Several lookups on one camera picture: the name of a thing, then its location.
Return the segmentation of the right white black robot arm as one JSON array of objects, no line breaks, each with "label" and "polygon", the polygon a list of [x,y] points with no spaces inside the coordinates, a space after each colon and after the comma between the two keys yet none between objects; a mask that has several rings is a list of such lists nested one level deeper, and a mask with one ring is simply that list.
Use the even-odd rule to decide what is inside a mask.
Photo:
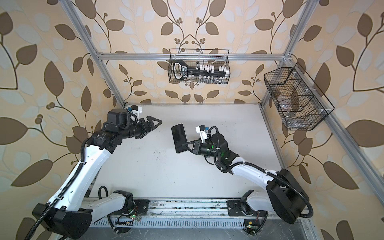
[{"label": "right white black robot arm", "polygon": [[220,172],[243,177],[264,188],[268,194],[268,208],[286,223],[294,224],[298,218],[313,217],[314,209],[309,196],[287,169],[267,170],[248,162],[230,150],[222,134],[214,134],[204,141],[188,141],[186,136],[181,135],[175,137],[174,142],[177,153],[188,151],[205,158],[212,157],[212,164]]}]

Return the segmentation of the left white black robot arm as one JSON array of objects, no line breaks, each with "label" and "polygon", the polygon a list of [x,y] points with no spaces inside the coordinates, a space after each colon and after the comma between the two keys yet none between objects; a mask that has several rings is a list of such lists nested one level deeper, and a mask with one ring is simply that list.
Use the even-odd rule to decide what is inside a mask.
[{"label": "left white black robot arm", "polygon": [[117,190],[88,205],[83,200],[103,164],[124,139],[142,139],[161,124],[161,120],[151,116],[139,119],[126,109],[109,111],[102,129],[83,141],[81,159],[60,189],[46,204],[37,204],[34,208],[33,215],[37,220],[25,238],[30,240],[42,225],[64,239],[77,240],[91,224],[109,214],[126,211],[135,215],[138,208],[130,192]]}]

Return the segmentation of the black smartphone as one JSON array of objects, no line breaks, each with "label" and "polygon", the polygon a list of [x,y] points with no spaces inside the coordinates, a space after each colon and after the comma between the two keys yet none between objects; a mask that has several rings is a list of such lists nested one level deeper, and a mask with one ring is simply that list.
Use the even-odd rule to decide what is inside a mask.
[{"label": "black smartphone", "polygon": [[187,136],[183,124],[171,127],[176,153],[182,153],[189,149]]}]

